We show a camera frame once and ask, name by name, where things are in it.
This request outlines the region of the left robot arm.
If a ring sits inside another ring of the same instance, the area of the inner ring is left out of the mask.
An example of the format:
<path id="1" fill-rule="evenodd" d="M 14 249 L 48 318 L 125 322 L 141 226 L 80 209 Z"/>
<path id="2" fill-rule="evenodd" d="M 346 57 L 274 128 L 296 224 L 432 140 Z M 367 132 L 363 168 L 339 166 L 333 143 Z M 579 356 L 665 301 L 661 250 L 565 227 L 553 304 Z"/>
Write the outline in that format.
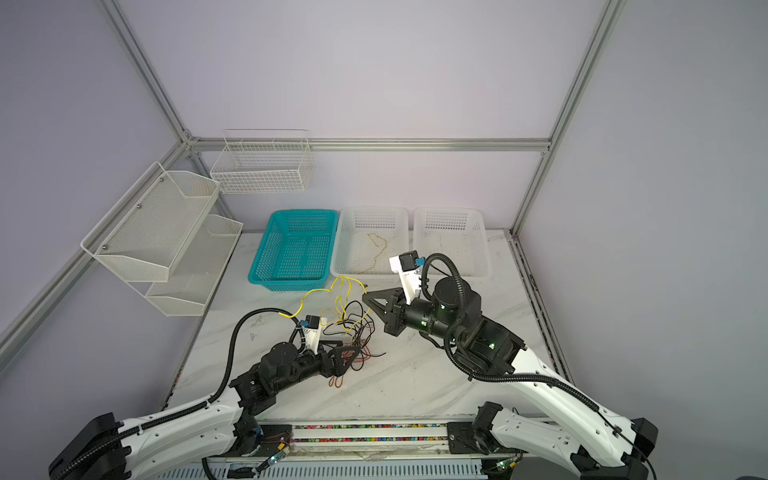
<path id="1" fill-rule="evenodd" d="M 92 419 L 51 462 L 52 479 L 149 479 L 191 460 L 252 456 L 276 440 L 256 417 L 280 392 L 315 375 L 341 377 L 362 346 L 321 337 L 320 319 L 295 321 L 285 342 L 237 378 L 231 376 L 237 339 L 228 347 L 223 379 L 198 400 L 119 421 L 108 413 Z"/>

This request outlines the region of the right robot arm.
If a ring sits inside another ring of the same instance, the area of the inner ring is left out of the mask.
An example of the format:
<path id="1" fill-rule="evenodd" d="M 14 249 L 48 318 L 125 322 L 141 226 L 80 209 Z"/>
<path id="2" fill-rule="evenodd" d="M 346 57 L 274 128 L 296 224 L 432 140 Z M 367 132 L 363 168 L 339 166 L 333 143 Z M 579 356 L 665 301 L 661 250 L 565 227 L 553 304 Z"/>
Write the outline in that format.
<path id="1" fill-rule="evenodd" d="M 468 380 L 510 387 L 546 415 L 540 421 L 487 401 L 472 422 L 476 448 L 534 454 L 580 479 L 655 479 L 657 427 L 604 407 L 548 367 L 525 341 L 485 316 L 482 298 L 443 253 L 390 260 L 400 286 L 371 291 L 363 303 L 386 333 L 417 331 L 437 344 Z"/>

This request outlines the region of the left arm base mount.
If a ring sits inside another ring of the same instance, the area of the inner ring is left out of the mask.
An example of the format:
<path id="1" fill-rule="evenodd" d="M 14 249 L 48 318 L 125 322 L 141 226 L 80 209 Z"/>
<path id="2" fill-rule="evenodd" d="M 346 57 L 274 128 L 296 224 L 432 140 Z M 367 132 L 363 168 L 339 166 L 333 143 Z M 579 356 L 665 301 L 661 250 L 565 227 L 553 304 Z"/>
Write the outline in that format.
<path id="1" fill-rule="evenodd" d="M 232 452 L 241 457 L 268 457 L 278 451 L 280 444 L 289 444 L 292 433 L 290 424 L 260 424 L 251 418 L 240 420 L 235 424 Z"/>

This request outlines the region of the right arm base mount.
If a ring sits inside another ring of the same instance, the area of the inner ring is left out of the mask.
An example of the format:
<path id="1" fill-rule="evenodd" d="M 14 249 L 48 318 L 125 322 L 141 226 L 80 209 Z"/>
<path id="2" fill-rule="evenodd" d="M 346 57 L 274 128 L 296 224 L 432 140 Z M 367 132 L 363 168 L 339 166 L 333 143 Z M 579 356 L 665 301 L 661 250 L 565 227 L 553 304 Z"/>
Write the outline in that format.
<path id="1" fill-rule="evenodd" d="M 503 446 L 491 434 L 493 420 L 503 407 L 485 402 L 471 421 L 453 421 L 446 425 L 448 449 L 451 454 L 513 454 L 524 450 Z"/>

